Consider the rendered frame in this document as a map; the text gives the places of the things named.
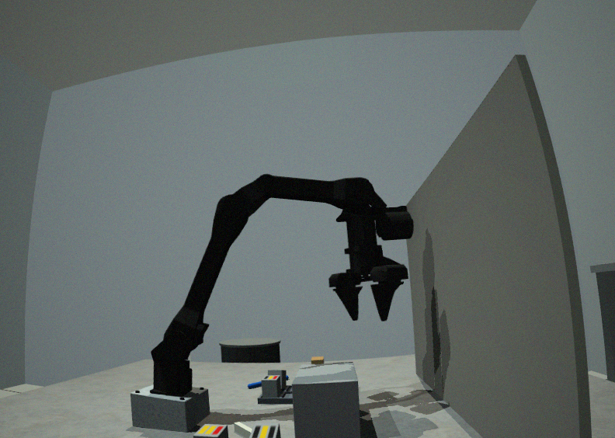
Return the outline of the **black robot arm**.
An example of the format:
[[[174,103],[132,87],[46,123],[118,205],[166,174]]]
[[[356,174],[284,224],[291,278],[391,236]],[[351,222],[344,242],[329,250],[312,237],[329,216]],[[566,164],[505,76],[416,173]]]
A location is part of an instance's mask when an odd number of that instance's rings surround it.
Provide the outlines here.
[[[185,359],[203,343],[209,326],[203,322],[203,315],[221,267],[248,218],[269,198],[328,203],[343,209],[336,221],[346,222],[349,243],[377,240],[377,234],[384,241],[410,239],[414,231],[407,207],[386,207],[370,181],[363,177],[324,181],[262,174],[235,193],[221,197],[209,245],[186,301],[172,319],[163,341],[151,351],[151,394],[182,397],[192,390],[192,369]]]

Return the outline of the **grey flat panel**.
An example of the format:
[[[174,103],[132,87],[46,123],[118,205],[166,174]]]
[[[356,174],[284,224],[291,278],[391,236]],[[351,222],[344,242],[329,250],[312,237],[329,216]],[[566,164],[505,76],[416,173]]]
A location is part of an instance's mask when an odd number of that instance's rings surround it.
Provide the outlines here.
[[[483,438],[592,438],[572,231],[525,54],[406,207],[416,374]]]

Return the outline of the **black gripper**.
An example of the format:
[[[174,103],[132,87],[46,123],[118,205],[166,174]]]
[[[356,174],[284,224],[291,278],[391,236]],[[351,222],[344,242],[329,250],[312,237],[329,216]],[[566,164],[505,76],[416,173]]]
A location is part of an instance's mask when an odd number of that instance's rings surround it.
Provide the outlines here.
[[[357,285],[367,281],[378,282],[371,284],[372,294],[380,320],[385,322],[394,292],[404,283],[401,280],[408,279],[405,265],[379,266],[377,251],[381,250],[382,246],[377,245],[375,239],[350,242],[349,248],[345,249],[345,254],[349,254],[350,269],[346,269],[346,273],[332,274],[329,278],[329,287],[335,287],[333,291],[338,294],[353,321],[358,319],[358,294],[363,287]]]

